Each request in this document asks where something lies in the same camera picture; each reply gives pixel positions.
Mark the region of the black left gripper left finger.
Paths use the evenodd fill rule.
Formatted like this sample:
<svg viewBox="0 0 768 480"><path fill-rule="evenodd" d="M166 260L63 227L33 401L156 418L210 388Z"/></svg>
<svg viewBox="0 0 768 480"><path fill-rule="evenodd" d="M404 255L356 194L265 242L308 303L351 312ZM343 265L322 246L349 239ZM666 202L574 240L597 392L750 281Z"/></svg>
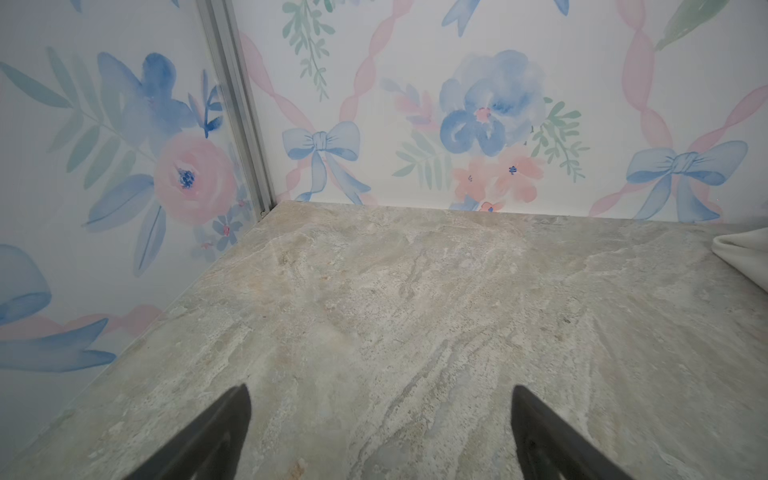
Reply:
<svg viewBox="0 0 768 480"><path fill-rule="evenodd" d="M127 477L233 479L251 413L247 386L228 389Z"/></svg>

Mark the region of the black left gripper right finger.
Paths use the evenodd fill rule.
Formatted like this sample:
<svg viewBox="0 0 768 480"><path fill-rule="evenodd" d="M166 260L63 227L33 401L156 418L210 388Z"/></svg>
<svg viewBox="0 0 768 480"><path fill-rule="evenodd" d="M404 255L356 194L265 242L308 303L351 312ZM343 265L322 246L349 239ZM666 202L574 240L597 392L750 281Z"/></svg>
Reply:
<svg viewBox="0 0 768 480"><path fill-rule="evenodd" d="M512 390L511 428L525 479L631 479L523 385Z"/></svg>

